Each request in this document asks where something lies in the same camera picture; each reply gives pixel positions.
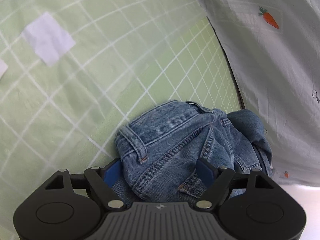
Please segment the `blue denim jeans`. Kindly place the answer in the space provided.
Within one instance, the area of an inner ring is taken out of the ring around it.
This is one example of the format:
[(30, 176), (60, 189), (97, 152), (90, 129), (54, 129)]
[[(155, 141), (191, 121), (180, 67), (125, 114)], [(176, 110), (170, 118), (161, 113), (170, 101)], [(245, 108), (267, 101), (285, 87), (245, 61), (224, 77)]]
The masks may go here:
[(237, 173), (257, 168), (272, 175), (263, 123), (247, 109), (225, 113), (167, 102), (123, 126), (114, 143), (123, 173), (112, 189), (127, 205), (196, 202), (207, 189), (196, 173), (200, 158)]

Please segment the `green grid bed sheet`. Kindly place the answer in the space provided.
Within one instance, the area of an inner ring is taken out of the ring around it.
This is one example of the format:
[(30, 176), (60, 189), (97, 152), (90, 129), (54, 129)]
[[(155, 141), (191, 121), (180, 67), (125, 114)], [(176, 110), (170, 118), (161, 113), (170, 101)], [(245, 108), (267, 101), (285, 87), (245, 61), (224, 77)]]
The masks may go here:
[[(22, 37), (45, 12), (75, 41), (51, 67)], [(106, 165), (148, 109), (241, 107), (197, 0), (1, 0), (1, 59), (1, 239), (17, 239), (14, 211), (56, 170)]]

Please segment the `white paper square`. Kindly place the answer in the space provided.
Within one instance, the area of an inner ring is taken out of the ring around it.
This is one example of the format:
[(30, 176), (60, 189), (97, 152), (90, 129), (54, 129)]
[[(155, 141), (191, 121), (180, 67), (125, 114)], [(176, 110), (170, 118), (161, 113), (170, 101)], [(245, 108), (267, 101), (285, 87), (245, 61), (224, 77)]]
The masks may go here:
[(22, 37), (49, 67), (75, 46), (71, 34), (48, 12), (29, 23), (22, 31)]

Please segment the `white paper piece at edge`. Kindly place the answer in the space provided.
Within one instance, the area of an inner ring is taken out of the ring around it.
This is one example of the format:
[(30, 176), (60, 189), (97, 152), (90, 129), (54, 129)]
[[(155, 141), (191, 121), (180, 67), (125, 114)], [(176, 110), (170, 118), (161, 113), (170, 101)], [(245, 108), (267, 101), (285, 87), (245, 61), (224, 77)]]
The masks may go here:
[(8, 70), (8, 65), (0, 59), (0, 79), (5, 74), (5, 72)]

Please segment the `grey carrot print fabric wardrobe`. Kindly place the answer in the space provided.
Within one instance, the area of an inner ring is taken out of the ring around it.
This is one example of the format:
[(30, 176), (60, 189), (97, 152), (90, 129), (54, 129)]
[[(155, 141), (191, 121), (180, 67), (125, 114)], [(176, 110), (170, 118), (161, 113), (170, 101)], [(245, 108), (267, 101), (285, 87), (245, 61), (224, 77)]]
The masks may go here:
[(319, 0), (198, 0), (283, 183), (319, 185)]

